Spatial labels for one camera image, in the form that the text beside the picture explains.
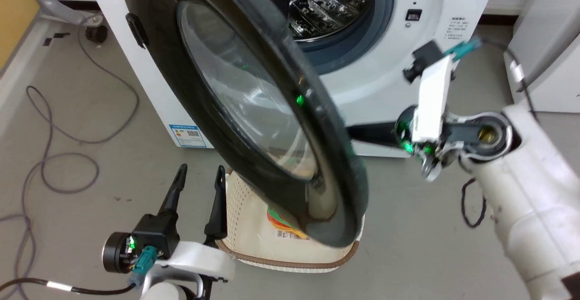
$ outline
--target concrete floor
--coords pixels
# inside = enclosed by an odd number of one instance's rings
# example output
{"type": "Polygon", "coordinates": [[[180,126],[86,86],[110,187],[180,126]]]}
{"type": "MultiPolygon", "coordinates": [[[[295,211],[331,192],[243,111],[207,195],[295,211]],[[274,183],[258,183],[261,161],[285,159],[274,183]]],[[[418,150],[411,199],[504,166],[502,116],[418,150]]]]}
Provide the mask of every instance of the concrete floor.
{"type": "MultiPolygon", "coordinates": [[[[508,41],[506,27],[480,27],[482,34],[508,41]]],[[[75,32],[73,27],[64,31],[75,32]]],[[[54,121],[84,139],[108,135],[126,118],[133,96],[104,75],[81,54],[76,39],[55,39],[35,86],[46,96],[54,121]]],[[[111,36],[101,48],[89,45],[95,60],[139,91],[141,106],[128,128],[102,145],[79,145],[60,134],[50,153],[79,151],[100,165],[91,189],[76,195],[50,192],[35,174],[27,205],[38,243],[31,276],[92,288],[120,288],[126,276],[106,273],[100,254],[113,231],[131,231],[144,213],[161,203],[179,164],[189,165],[179,208],[182,240],[203,241],[203,226],[213,198],[213,178],[224,164],[214,150],[178,149],[168,137],[118,44],[111,36]]],[[[511,102],[501,52],[484,48],[464,59],[452,83],[451,109],[458,114],[500,110],[511,102]]],[[[580,169],[576,135],[578,116],[542,114],[541,121],[576,171],[580,169]]],[[[0,216],[20,208],[20,187],[39,160],[48,125],[28,100],[17,109],[0,139],[0,216]]],[[[214,299],[290,300],[389,299],[487,300],[525,299],[526,290],[502,254],[486,219],[477,230],[462,221],[460,187],[469,178],[452,166],[433,183],[425,182],[416,160],[367,158],[371,202],[361,246],[346,265],[333,273],[299,275],[267,271],[239,263],[236,279],[216,284],[214,299]]],[[[57,186],[86,183],[93,170],[86,161],[67,157],[50,162],[49,180],[57,186]]],[[[479,213],[480,190],[470,189],[468,213],[479,213]]],[[[8,260],[0,281],[12,279],[13,254],[22,222],[0,224],[0,252],[8,260]]],[[[31,299],[68,300],[85,296],[24,287],[31,299]]],[[[137,292],[111,297],[135,300],[137,292]]]]}

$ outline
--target wooden door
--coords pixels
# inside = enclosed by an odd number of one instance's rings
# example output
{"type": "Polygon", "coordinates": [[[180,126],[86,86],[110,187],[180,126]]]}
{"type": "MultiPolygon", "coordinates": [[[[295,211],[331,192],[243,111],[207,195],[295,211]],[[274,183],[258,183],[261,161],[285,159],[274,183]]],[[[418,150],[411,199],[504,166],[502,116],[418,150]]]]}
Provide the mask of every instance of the wooden door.
{"type": "Polygon", "coordinates": [[[0,71],[38,13],[36,0],[0,0],[0,71]]]}

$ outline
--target caster wheel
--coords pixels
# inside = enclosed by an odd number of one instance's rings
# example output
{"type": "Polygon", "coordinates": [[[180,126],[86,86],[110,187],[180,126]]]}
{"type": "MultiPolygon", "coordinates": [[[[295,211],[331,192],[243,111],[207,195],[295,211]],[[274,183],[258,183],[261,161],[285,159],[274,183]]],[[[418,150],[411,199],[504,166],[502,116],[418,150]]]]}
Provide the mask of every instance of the caster wheel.
{"type": "Polygon", "coordinates": [[[107,27],[99,26],[99,27],[87,27],[85,30],[85,38],[89,41],[101,44],[107,39],[107,27]]]}

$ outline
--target gray cable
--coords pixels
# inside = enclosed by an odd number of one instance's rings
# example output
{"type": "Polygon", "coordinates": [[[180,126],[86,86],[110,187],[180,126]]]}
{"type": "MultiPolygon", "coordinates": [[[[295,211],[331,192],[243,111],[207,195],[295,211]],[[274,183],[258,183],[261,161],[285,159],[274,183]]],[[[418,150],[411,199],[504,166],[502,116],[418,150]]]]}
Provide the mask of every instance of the gray cable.
{"type": "MultiPolygon", "coordinates": [[[[85,19],[85,21],[93,19],[93,17],[96,17],[96,15],[93,15],[91,17],[88,17],[87,19],[85,19]]],[[[40,91],[38,91],[38,89],[36,87],[33,86],[27,86],[26,87],[26,96],[29,98],[29,101],[31,102],[31,104],[34,106],[35,110],[38,112],[38,114],[40,114],[40,116],[49,124],[50,129],[49,129],[49,135],[48,135],[48,141],[46,142],[46,147],[44,149],[44,153],[42,154],[42,159],[41,161],[37,162],[30,170],[29,172],[26,174],[26,178],[24,179],[24,183],[22,184],[22,189],[21,189],[21,198],[20,198],[20,206],[21,206],[21,213],[19,214],[13,214],[13,215],[8,215],[6,217],[1,217],[0,218],[0,223],[7,221],[7,220],[13,220],[13,219],[18,219],[18,218],[22,218],[24,220],[25,223],[25,230],[24,230],[24,235],[22,236],[22,240],[20,242],[20,246],[18,246],[18,250],[17,250],[17,254],[16,254],[16,261],[14,263],[14,278],[17,279],[19,277],[28,277],[30,270],[32,268],[34,259],[36,257],[36,241],[34,239],[34,235],[32,232],[32,226],[31,226],[31,221],[30,221],[30,217],[27,215],[26,213],[26,203],[25,203],[25,193],[26,193],[26,188],[29,184],[29,180],[33,174],[33,172],[36,170],[36,168],[38,166],[40,166],[40,172],[41,172],[41,178],[42,178],[42,183],[50,190],[59,193],[59,194],[75,194],[75,193],[80,193],[81,191],[85,191],[87,189],[89,189],[93,184],[95,184],[95,181],[97,180],[97,178],[99,177],[99,165],[97,164],[97,162],[89,157],[88,155],[82,154],[82,153],[77,153],[77,152],[70,152],[70,153],[60,153],[60,154],[54,154],[54,155],[48,155],[48,152],[50,150],[50,145],[52,144],[52,136],[54,133],[54,129],[56,129],[56,131],[62,133],[63,135],[65,135],[66,137],[68,137],[69,139],[72,139],[74,141],[78,141],[79,143],[83,143],[83,144],[100,144],[100,143],[104,143],[105,141],[108,141],[112,138],[114,138],[116,135],[118,135],[121,131],[123,131],[131,122],[131,120],[133,120],[133,118],[135,117],[135,114],[137,113],[137,109],[139,108],[139,94],[137,94],[137,91],[135,91],[135,88],[133,88],[133,86],[129,85],[129,83],[127,83],[127,81],[125,81],[124,79],[118,77],[117,75],[115,75],[114,73],[108,71],[107,69],[103,68],[100,64],[96,63],[95,60],[93,60],[93,58],[91,57],[91,55],[89,55],[89,53],[87,52],[87,50],[85,50],[85,47],[83,46],[82,42],[81,42],[81,31],[82,31],[82,25],[79,26],[78,28],[78,32],[77,32],[77,40],[78,40],[78,44],[81,48],[81,50],[83,51],[83,53],[87,56],[87,58],[93,63],[95,64],[95,66],[97,66],[99,69],[103,70],[104,72],[108,73],[109,75],[111,75],[112,77],[114,77],[116,80],[120,81],[123,85],[125,85],[125,87],[127,87],[134,95],[135,95],[135,108],[133,108],[133,111],[131,112],[129,118],[124,122],[124,124],[121,125],[121,127],[119,129],[117,129],[116,131],[114,131],[112,134],[110,134],[108,137],[105,137],[103,139],[97,140],[97,141],[89,141],[89,140],[83,140],[83,139],[79,139],[76,138],[72,135],[69,135],[68,133],[66,133],[65,131],[63,131],[62,129],[60,129],[56,124],[54,124],[53,120],[52,120],[52,110],[50,109],[50,105],[48,104],[48,101],[46,100],[46,98],[44,97],[44,95],[42,95],[42,93],[40,91]],[[46,107],[46,112],[47,115],[45,116],[45,114],[42,112],[42,110],[40,110],[36,104],[36,102],[33,100],[30,91],[35,91],[35,93],[37,93],[37,95],[41,98],[42,102],[44,103],[44,106],[46,107]],[[63,156],[77,156],[77,157],[82,157],[85,158],[86,160],[88,160],[89,162],[91,162],[93,164],[93,166],[95,167],[95,176],[93,177],[93,179],[87,183],[85,186],[76,188],[76,189],[60,189],[57,187],[52,186],[45,178],[45,172],[44,172],[44,168],[45,168],[45,164],[46,162],[57,158],[57,157],[63,157],[63,156]],[[31,245],[32,245],[32,250],[31,250],[31,255],[30,255],[30,260],[29,263],[26,266],[26,269],[23,273],[22,276],[19,276],[19,266],[20,266],[20,262],[23,256],[23,252],[24,252],[24,247],[26,246],[26,243],[28,241],[28,239],[30,238],[31,240],[31,245]]],[[[10,298],[16,291],[18,291],[18,293],[22,296],[23,300],[29,300],[29,298],[26,296],[26,294],[24,293],[24,290],[22,289],[21,285],[17,285],[15,288],[12,289],[12,291],[8,292],[8,294],[6,294],[5,296],[3,296],[2,298],[0,298],[0,300],[7,300],[8,298],[10,298]]]]}

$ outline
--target product label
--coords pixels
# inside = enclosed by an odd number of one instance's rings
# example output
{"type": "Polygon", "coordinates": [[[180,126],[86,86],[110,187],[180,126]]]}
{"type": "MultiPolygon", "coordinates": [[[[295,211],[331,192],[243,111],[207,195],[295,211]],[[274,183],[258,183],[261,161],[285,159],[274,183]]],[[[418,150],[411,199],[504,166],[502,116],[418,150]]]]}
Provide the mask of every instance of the product label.
{"type": "Polygon", "coordinates": [[[467,36],[469,22],[465,17],[452,17],[449,20],[449,27],[445,32],[445,39],[465,40],[467,36]]]}
{"type": "Polygon", "coordinates": [[[296,233],[276,230],[276,238],[294,239],[294,240],[310,240],[310,238],[300,238],[296,233]]]}
{"type": "Polygon", "coordinates": [[[169,125],[181,147],[207,148],[199,128],[194,125],[169,125]]]}

